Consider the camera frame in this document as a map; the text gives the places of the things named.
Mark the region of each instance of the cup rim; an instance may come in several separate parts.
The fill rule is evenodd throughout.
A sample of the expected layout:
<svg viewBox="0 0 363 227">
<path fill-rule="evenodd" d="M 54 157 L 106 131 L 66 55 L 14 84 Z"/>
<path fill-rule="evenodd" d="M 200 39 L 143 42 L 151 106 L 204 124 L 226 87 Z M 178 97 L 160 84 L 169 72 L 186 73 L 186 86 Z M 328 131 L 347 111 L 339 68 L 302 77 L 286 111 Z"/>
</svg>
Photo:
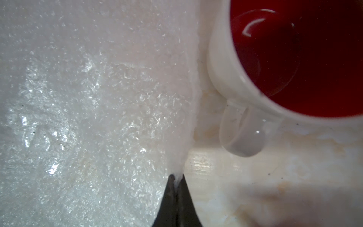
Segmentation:
<svg viewBox="0 0 363 227">
<path fill-rule="evenodd" d="M 306 114 L 301 114 L 292 110 L 289 110 L 271 99 L 269 99 L 266 95 L 264 95 L 257 86 L 252 82 L 252 80 L 248 77 L 247 73 L 245 72 L 242 64 L 240 63 L 234 44 L 232 39 L 232 30 L 231 30 L 231 1 L 232 0 L 225 0 L 223 1 L 222 10 L 226 12 L 222 13 L 222 22 L 227 24 L 228 26 L 222 26 L 224 32 L 228 35 L 227 39 L 227 51 L 229 52 L 229 56 L 231 58 L 232 64 L 239 72 L 240 78 L 243 83 L 247 84 L 246 88 L 249 90 L 253 96 L 262 101 L 262 103 L 267 106 L 270 110 L 277 112 L 283 116 L 286 116 L 290 119 L 294 119 L 296 121 L 303 121 L 306 123 L 313 123 L 318 125 L 330 125 L 330 126 L 339 126 L 339 125 L 352 125 L 356 124 L 357 121 L 363 122 L 363 114 L 355 115 L 355 116 L 346 116 L 346 117 L 314 117 Z"/>
</svg>

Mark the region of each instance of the white container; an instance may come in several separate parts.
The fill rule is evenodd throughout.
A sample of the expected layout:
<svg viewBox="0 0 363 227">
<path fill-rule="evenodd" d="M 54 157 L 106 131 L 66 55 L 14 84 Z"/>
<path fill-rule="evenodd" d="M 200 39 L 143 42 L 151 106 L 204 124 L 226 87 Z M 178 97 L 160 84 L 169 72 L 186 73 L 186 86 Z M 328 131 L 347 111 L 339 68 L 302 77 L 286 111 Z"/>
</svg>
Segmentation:
<svg viewBox="0 0 363 227">
<path fill-rule="evenodd" d="M 211 81 L 228 99 L 219 131 L 221 145 L 227 151 L 244 157 L 257 154 L 284 118 L 329 126 L 363 122 L 363 115 L 324 118 L 296 113 L 266 97 L 247 76 L 234 49 L 230 5 L 231 0 L 221 3 L 207 55 Z"/>
</svg>

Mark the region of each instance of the cup handle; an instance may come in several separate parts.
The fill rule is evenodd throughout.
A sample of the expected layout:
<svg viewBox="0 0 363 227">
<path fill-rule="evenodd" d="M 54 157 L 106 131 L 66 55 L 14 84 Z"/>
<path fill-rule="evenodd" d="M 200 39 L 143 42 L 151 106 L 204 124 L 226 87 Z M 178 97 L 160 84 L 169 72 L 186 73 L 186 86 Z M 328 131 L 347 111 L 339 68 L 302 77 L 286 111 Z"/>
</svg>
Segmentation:
<svg viewBox="0 0 363 227">
<path fill-rule="evenodd" d="M 283 117 L 267 113 L 251 104 L 227 101 L 219 130 L 224 149 L 242 157 L 259 153 L 281 124 Z"/>
</svg>

